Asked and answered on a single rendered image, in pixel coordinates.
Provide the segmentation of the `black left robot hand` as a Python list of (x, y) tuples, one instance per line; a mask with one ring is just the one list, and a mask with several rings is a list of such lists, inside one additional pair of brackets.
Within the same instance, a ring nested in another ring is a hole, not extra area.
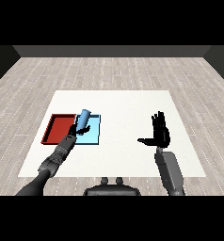
[(76, 137), (77, 135), (83, 135), (84, 133), (87, 133), (89, 130), (90, 126), (77, 130), (77, 125), (73, 124), (69, 129), (68, 137)]

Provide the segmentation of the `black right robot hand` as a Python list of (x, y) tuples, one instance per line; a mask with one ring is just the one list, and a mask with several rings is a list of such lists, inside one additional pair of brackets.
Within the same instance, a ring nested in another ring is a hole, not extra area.
[(170, 135), (163, 112), (158, 112), (157, 114), (152, 115), (152, 127), (153, 138), (139, 138), (137, 141), (146, 146), (167, 148), (170, 143)]

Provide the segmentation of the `small blue can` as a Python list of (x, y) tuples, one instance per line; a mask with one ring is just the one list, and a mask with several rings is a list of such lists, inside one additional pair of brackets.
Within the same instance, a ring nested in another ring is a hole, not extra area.
[(87, 126), (88, 119), (90, 116), (90, 111), (83, 109), (81, 115), (78, 118), (77, 129), (81, 130)]

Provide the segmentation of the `red shallow open box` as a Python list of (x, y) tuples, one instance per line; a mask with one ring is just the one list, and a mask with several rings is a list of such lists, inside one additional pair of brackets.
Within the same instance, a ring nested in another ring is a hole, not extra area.
[(57, 145), (74, 124), (75, 114), (53, 114), (44, 132), (41, 144)]

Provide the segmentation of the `light blue shallow open box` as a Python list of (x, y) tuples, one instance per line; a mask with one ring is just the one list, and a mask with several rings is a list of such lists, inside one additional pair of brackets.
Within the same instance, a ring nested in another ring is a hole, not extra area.
[(76, 135), (77, 145), (98, 145), (100, 138), (100, 123), (101, 116), (97, 114), (92, 114), (89, 116), (88, 125), (90, 129), (87, 133), (81, 135)]

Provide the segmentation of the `dark grey robot body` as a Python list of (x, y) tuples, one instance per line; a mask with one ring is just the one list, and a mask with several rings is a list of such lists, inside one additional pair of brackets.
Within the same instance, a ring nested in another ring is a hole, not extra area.
[(121, 177), (116, 178), (116, 183), (110, 185), (108, 178), (103, 177), (99, 185), (87, 188), (84, 196), (140, 196), (137, 188), (125, 185)]

